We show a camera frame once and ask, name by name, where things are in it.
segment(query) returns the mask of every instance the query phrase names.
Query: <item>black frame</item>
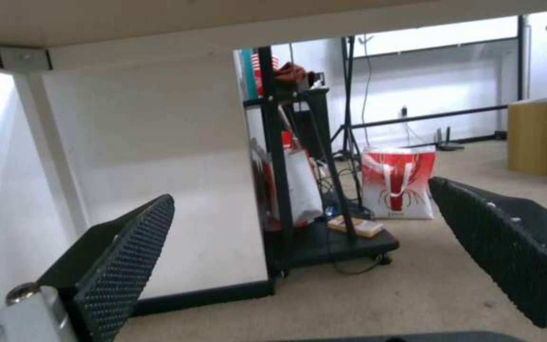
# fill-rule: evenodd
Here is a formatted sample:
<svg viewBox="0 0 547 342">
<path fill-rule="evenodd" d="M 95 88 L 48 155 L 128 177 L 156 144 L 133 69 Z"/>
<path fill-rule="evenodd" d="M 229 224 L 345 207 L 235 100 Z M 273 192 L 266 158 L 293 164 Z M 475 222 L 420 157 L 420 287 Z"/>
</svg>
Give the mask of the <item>black frame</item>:
<svg viewBox="0 0 547 342">
<path fill-rule="evenodd" d="M 518 34 L 516 37 L 513 38 L 505 38 L 505 39 L 496 39 L 491 41 L 481 41 L 481 42 L 475 42 L 475 43 L 467 43 L 460 46 L 466 46 L 466 45 L 476 45 L 476 44 L 486 44 L 486 43 L 493 43 L 498 41 L 510 41 L 515 40 L 517 41 L 518 45 L 518 54 L 517 54 L 517 64 L 518 64 L 518 74 L 517 74 L 517 100 L 521 101 L 525 99 L 525 18 L 522 15 L 517 16 L 518 17 Z M 347 41 L 346 39 L 349 39 L 349 54 L 347 50 Z M 407 52 L 402 52 L 402 54 L 407 54 L 411 52 L 423 52 L 425 50 L 438 50 L 441 48 L 449 48 L 450 46 L 439 46 L 439 47 L 432 47 L 432 48 L 424 48 L 421 50 L 411 50 Z M 348 156 L 351 155 L 351 149 L 348 150 L 348 145 L 352 144 L 358 147 L 358 143 L 356 142 L 356 138 L 354 137 L 353 130 L 356 130 L 358 128 L 365 128 L 365 127 L 371 127 L 371 126 L 382 126 L 382 125 L 391 125 L 391 124 L 399 124 L 399 123 L 408 123 L 410 121 L 418 121 L 418 120 L 428 120 L 428 119 L 436 119 L 438 117 L 446 117 L 446 116 L 454 116 L 454 115 L 465 115 L 465 114 L 473 114 L 473 113 L 483 113 L 486 111 L 493 111 L 493 110 L 502 110 L 508 108 L 507 104 L 502 104 L 499 106 L 492 106 L 492 107 L 484 107 L 484 108 L 471 108 L 468 110 L 461 110 L 461 111 L 452 111 L 447 113 L 439 113 L 439 114 L 432 114 L 432 115 L 422 115 L 419 117 L 403 117 L 401 119 L 395 119 L 395 120 L 388 120 L 388 121 L 380 121 L 375 123 L 365 123 L 362 125 L 352 125 L 351 123 L 351 109 L 349 107 L 349 99 L 351 97 L 351 83 L 352 83 L 352 65 L 353 61 L 356 60 L 356 58 L 353 57 L 353 49 L 354 49 L 354 37 L 343 37 L 341 39 L 341 52 L 343 55 L 343 75 L 345 77 L 345 96 L 346 98 L 346 108 L 345 108 L 345 121 L 344 124 L 339 127 L 339 129 L 335 132 L 333 137 L 330 139 L 330 143 L 332 143 L 339 133 L 343 131 L 343 148 L 338 151 L 337 153 L 340 153 L 341 155 Z M 382 55 L 373 55 L 368 56 L 368 58 L 371 57 L 381 57 L 381 56 L 389 56 L 389 55 L 397 55 L 397 54 L 382 54 Z"/>
</svg>

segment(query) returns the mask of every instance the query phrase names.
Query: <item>silver metal bracket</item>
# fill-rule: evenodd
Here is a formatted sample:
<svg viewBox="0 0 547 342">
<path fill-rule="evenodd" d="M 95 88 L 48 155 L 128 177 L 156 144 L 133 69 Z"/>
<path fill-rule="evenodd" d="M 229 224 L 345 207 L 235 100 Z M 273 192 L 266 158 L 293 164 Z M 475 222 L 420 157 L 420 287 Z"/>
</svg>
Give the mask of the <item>silver metal bracket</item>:
<svg viewBox="0 0 547 342">
<path fill-rule="evenodd" d="M 0 67 L 17 72 L 48 71 L 52 62 L 45 48 L 0 46 Z"/>
</svg>

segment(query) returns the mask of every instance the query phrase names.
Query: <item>white wall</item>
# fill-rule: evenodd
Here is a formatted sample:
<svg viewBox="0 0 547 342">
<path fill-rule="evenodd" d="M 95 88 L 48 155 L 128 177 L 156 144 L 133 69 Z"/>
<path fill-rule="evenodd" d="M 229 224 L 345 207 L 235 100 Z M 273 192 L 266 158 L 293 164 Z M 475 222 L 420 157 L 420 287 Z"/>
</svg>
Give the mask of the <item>white wall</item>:
<svg viewBox="0 0 547 342">
<path fill-rule="evenodd" d="M 0 309 L 69 245 L 13 80 L 0 74 Z"/>
<path fill-rule="evenodd" d="M 267 279 L 231 52 L 44 82 L 90 225 L 174 197 L 143 297 Z"/>
<path fill-rule="evenodd" d="M 340 39 L 321 39 L 293 44 L 295 62 L 309 70 L 324 71 L 328 95 L 330 130 L 333 134 L 345 116 L 345 86 Z M 356 48 L 363 48 L 356 43 Z M 290 60 L 288 45 L 273 47 L 280 64 Z M 413 52 L 401 56 L 371 58 L 373 75 L 365 111 L 365 122 L 400 117 L 402 106 L 409 116 L 507 104 L 517 97 L 517 43 L 504 41 L 486 45 Z M 354 124 L 362 122 L 362 106 L 368 79 L 367 60 L 354 62 L 351 110 Z M 498 128 L 497 112 L 480 113 L 409 123 L 427 143 L 437 128 L 452 127 L 452 138 L 491 135 Z M 364 130 L 354 130 L 358 144 L 365 146 Z M 404 125 L 369 128 L 371 145 L 407 145 Z M 411 144 L 423 143 L 415 136 Z M 339 149 L 342 140 L 335 140 Z"/>
<path fill-rule="evenodd" d="M 529 97 L 547 97 L 547 12 L 529 15 L 531 27 L 531 58 Z"/>
</svg>

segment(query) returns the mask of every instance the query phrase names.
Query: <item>bag handle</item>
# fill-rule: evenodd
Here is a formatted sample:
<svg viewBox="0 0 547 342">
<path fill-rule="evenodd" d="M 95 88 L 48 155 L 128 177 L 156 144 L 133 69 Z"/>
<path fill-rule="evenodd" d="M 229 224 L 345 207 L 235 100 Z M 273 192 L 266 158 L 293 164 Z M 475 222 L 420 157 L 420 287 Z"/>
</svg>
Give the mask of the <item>bag handle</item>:
<svg viewBox="0 0 547 342">
<path fill-rule="evenodd" d="M 384 178 L 386 179 L 386 188 L 389 192 L 389 196 L 391 197 L 401 197 L 402 193 L 408 188 L 408 179 L 411 177 L 411 172 L 413 171 L 413 163 L 408 162 L 404 165 L 404 175 L 402 175 L 402 186 L 400 188 L 400 192 L 394 193 L 391 192 L 391 172 L 393 171 L 394 167 L 390 165 L 383 165 L 384 169 Z"/>
</svg>

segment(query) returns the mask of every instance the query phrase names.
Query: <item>desk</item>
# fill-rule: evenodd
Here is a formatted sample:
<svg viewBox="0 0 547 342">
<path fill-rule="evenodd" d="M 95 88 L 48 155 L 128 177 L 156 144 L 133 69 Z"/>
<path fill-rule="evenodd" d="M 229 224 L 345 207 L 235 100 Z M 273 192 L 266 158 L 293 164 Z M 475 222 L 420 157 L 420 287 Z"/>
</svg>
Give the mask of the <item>desk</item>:
<svg viewBox="0 0 547 342">
<path fill-rule="evenodd" d="M 510 104 L 508 169 L 547 176 L 547 99 Z"/>
</svg>

